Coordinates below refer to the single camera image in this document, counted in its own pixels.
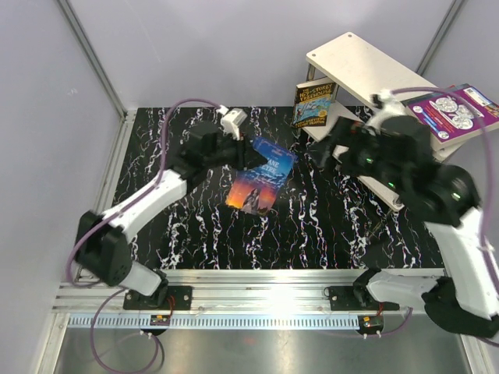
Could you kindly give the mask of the Jane Eyre book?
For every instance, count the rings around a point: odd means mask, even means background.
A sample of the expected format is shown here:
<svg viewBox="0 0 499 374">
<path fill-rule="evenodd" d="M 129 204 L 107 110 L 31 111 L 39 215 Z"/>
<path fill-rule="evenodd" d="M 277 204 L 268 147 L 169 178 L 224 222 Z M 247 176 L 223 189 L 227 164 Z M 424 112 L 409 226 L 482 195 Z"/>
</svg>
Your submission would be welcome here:
<svg viewBox="0 0 499 374">
<path fill-rule="evenodd" d="M 265 216 L 274 205 L 297 156 L 261 136 L 254 138 L 253 148 L 267 162 L 257 168 L 238 172 L 225 203 L 246 213 Z"/>
</svg>

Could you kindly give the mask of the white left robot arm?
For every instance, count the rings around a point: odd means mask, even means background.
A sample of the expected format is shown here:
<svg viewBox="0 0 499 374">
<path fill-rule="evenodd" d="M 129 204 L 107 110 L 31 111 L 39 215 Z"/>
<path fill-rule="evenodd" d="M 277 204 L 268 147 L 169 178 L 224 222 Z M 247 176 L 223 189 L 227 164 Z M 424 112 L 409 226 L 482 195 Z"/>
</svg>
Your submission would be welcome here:
<svg viewBox="0 0 499 374">
<path fill-rule="evenodd" d="M 160 270 L 132 259 L 133 237 L 166 207 L 191 193 L 210 169 L 227 165 L 246 171 L 266 162 L 248 137 L 201 122 L 169 166 L 161 167 L 142 189 L 105 212 L 89 210 L 80 218 L 74 260 L 106 285 L 135 291 L 148 308 L 160 309 L 168 300 L 168 280 Z"/>
</svg>

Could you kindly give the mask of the yellow 169-Storey Treehouse book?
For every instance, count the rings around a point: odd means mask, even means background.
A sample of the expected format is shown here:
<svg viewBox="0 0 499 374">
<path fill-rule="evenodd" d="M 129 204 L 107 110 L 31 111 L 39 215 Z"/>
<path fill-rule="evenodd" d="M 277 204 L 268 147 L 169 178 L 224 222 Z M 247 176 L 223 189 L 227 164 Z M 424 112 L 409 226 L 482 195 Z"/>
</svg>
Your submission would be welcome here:
<svg viewBox="0 0 499 374">
<path fill-rule="evenodd" d="M 296 86 L 292 127 L 323 127 L 326 125 L 336 84 L 328 77 Z"/>
</svg>

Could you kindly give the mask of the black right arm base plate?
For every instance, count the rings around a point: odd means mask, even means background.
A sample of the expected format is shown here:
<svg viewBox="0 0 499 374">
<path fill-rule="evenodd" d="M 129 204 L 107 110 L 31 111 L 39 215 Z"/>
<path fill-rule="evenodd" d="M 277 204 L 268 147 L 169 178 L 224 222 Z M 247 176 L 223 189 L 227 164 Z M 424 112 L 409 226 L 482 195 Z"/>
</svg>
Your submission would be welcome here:
<svg viewBox="0 0 499 374">
<path fill-rule="evenodd" d="M 336 312 L 354 312 L 354 311 L 371 311 L 382 312 L 398 311 L 399 304 L 391 302 L 377 302 L 370 296 L 363 297 L 360 301 L 354 295 L 354 287 L 352 285 L 333 285 L 328 286 L 323 290 L 324 297 L 327 298 L 330 304 L 330 310 Z"/>
</svg>

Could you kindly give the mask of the purple paperback book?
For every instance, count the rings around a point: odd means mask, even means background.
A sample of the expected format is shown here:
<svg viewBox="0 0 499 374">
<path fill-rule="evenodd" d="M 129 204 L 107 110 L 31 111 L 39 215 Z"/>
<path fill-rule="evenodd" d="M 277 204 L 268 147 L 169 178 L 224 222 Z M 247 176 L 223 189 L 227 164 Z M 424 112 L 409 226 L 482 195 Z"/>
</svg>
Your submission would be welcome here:
<svg viewBox="0 0 499 374">
<path fill-rule="evenodd" d="M 474 86 L 452 86 L 456 96 L 428 93 L 406 100 L 409 113 L 430 127 L 435 150 L 458 145 L 481 134 L 477 121 L 483 120 L 487 131 L 498 129 L 498 105 Z"/>
</svg>

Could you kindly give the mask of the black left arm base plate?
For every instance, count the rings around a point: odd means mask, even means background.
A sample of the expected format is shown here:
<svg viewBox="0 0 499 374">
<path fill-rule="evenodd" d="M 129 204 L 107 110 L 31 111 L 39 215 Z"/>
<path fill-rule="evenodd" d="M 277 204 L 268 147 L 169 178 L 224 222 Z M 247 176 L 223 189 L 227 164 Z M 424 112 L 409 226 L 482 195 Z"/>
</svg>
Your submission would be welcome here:
<svg viewBox="0 0 499 374">
<path fill-rule="evenodd" d="M 190 310 L 193 299 L 191 286 L 167 286 L 151 296 L 130 291 L 124 298 L 123 309 L 132 311 Z"/>
</svg>

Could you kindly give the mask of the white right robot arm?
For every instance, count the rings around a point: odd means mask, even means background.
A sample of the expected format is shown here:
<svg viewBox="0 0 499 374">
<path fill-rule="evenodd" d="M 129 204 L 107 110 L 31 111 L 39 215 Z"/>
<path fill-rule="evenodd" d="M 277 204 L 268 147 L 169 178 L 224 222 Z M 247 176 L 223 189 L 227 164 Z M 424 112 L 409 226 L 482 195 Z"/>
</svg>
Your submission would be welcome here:
<svg viewBox="0 0 499 374">
<path fill-rule="evenodd" d="M 408 115 L 374 128 L 340 117 L 317 144 L 320 164 L 371 177 L 395 192 L 437 242 L 446 273 L 400 276 L 369 269 L 356 278 L 353 300 L 361 309 L 390 302 L 423 309 L 441 329 L 481 340 L 498 332 L 498 267 L 480 240 L 483 215 L 471 175 L 434 158 L 430 128 Z"/>
</svg>

